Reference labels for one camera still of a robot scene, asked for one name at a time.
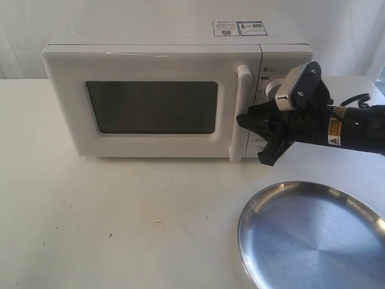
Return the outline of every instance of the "white table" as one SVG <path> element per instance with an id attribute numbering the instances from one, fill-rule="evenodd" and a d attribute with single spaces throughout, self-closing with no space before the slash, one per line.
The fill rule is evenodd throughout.
<path id="1" fill-rule="evenodd" d="M 340 100 L 383 102 L 364 77 L 326 83 Z M 345 190 L 385 216 L 379 155 L 295 144 L 274 167 L 81 158 L 48 80 L 0 81 L 0 127 L 0 288 L 245 288 L 238 217 L 282 181 Z"/>

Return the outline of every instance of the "microwave window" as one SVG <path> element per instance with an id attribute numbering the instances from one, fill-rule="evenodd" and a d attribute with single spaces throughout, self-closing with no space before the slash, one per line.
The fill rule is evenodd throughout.
<path id="1" fill-rule="evenodd" d="M 87 81 L 104 134 L 212 134 L 215 82 Z"/>

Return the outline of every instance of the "control panel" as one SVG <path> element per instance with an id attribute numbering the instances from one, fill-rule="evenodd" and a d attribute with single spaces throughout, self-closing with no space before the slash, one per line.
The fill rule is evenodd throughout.
<path id="1" fill-rule="evenodd" d="M 254 105 L 271 101 L 291 69 L 311 62 L 312 51 L 308 45 L 261 45 L 262 62 Z M 249 133 L 247 158 L 257 158 L 267 142 L 257 134 Z"/>

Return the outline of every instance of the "microwave door handle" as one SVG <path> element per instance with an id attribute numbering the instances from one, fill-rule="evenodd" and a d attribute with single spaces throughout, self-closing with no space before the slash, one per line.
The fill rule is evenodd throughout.
<path id="1" fill-rule="evenodd" d="M 236 117 L 247 113 L 248 107 L 253 105 L 253 102 L 253 75 L 247 65 L 240 65 L 238 67 L 238 91 L 236 93 L 232 144 L 229 148 L 230 161 L 233 163 L 237 163 L 242 157 L 245 157 L 249 134 L 246 129 L 238 125 Z"/>

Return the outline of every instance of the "yellow warning label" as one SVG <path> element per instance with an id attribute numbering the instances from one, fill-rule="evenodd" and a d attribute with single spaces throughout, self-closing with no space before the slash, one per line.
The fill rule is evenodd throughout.
<path id="1" fill-rule="evenodd" d="M 330 145 L 340 146 L 341 145 L 341 132 L 342 132 L 342 121 L 345 116 L 346 107 L 335 107 L 331 115 L 328 127 L 327 138 Z"/>

